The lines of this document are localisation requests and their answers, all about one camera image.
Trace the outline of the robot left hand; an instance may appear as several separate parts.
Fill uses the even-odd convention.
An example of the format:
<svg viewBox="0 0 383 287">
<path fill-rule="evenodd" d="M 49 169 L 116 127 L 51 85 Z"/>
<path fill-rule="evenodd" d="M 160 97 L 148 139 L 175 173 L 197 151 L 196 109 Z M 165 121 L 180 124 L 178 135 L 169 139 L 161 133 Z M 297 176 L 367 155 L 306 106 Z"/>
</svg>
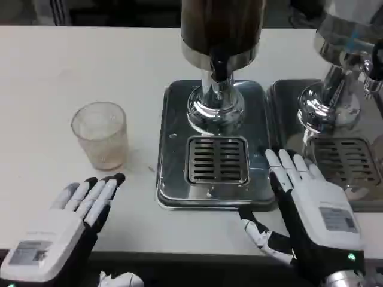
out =
<svg viewBox="0 0 383 287">
<path fill-rule="evenodd" d="M 79 286 L 122 173 L 67 185 L 1 262 L 1 286 Z"/>
</svg>

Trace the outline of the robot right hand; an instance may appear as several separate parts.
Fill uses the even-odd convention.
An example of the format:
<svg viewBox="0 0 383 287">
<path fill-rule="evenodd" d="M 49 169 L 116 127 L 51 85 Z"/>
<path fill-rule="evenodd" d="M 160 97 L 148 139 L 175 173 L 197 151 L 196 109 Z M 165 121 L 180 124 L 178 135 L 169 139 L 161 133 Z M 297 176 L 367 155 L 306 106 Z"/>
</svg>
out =
<svg viewBox="0 0 383 287">
<path fill-rule="evenodd" d="M 314 286 L 364 286 L 361 228 L 344 189 L 299 154 L 266 149 L 264 155 L 288 234 L 265 226 L 242 206 L 238 213 L 248 237 Z"/>
</svg>

